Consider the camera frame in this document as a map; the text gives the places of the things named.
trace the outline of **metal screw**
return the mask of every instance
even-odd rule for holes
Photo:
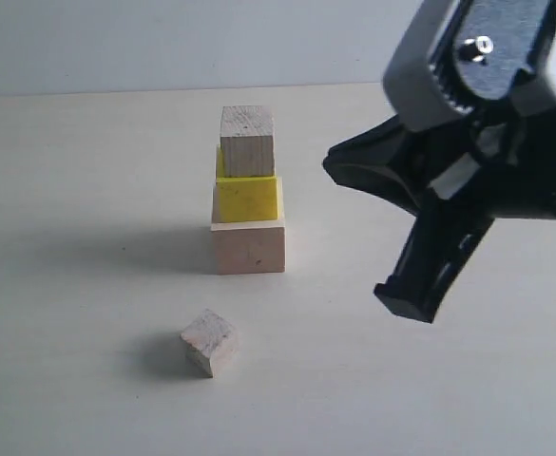
[[[464,60],[480,63],[493,52],[493,49],[493,40],[483,35],[464,41],[460,48],[460,54]]]

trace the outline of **wooden block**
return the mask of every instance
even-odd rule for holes
[[[281,179],[278,178],[278,218],[275,220],[223,222],[215,187],[211,231],[219,274],[283,273],[286,269],[286,223]]]
[[[274,121],[266,106],[226,106],[220,120],[226,178],[273,176]]]
[[[236,328],[206,309],[184,331],[181,339],[186,357],[209,376],[217,376],[240,347]]]
[[[224,223],[278,219],[278,178],[218,178],[220,220]]]

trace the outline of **white wall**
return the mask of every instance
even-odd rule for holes
[[[375,82],[421,0],[0,0],[0,95]]]

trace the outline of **white table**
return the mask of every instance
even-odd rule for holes
[[[287,273],[216,276],[224,105],[270,105]],[[556,455],[556,222],[499,221],[433,325],[373,286],[412,218],[337,187],[379,85],[0,98],[0,456]],[[202,379],[203,308],[242,349]]]

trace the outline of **block tower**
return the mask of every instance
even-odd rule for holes
[[[227,106],[220,120],[212,238],[221,275],[282,273],[286,226],[266,106]]]

